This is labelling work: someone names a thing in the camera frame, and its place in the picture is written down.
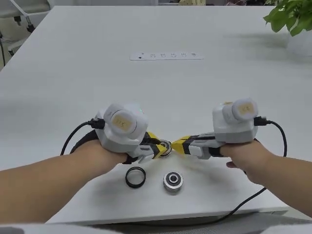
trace black strap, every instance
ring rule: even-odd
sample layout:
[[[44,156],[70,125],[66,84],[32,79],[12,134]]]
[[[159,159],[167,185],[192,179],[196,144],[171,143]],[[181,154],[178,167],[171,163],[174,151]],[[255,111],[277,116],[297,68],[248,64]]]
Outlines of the black strap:
[[[91,140],[98,140],[97,133],[95,130],[92,130],[91,132],[87,133],[83,138],[81,138],[76,145],[72,148],[70,153],[73,153],[78,147],[83,145],[84,143],[91,141]],[[127,160],[123,164],[131,164],[133,162],[137,161],[137,157],[130,157],[127,155]]]

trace yellow label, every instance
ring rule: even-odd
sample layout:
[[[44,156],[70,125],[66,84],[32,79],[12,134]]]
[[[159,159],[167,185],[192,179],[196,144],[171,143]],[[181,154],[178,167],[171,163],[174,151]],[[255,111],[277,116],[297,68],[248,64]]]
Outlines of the yellow label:
[[[251,102],[244,103],[238,106],[238,111],[241,115],[245,115],[247,113],[254,114],[254,105]]]
[[[113,119],[113,125],[126,132],[131,127],[131,121],[127,120],[121,115],[116,115]]]

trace finger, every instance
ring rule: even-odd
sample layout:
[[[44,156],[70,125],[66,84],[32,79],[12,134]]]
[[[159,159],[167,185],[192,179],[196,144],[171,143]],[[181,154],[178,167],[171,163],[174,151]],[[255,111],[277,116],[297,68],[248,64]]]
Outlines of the finger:
[[[226,166],[227,166],[228,168],[237,168],[237,166],[236,166],[233,162],[227,162],[227,163],[226,163]]]

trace white device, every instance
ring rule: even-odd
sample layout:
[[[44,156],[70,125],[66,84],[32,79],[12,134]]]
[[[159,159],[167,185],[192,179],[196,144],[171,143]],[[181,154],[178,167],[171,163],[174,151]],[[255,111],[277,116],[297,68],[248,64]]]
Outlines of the white device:
[[[225,102],[213,109],[214,136],[218,142],[244,143],[252,141],[258,127],[254,118],[257,104],[250,98]]]
[[[103,148],[115,153],[129,153],[142,142],[148,119],[138,104],[111,104],[96,118],[105,120],[104,129],[96,129]]]

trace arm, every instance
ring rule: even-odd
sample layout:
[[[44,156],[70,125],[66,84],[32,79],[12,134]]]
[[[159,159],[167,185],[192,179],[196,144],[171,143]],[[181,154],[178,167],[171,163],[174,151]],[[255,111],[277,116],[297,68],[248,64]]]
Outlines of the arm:
[[[73,154],[0,172],[0,223],[46,222],[88,181],[125,160],[93,140]]]
[[[275,156],[256,141],[226,145],[221,153],[232,159],[228,167],[244,170],[252,182],[312,217],[312,162]]]

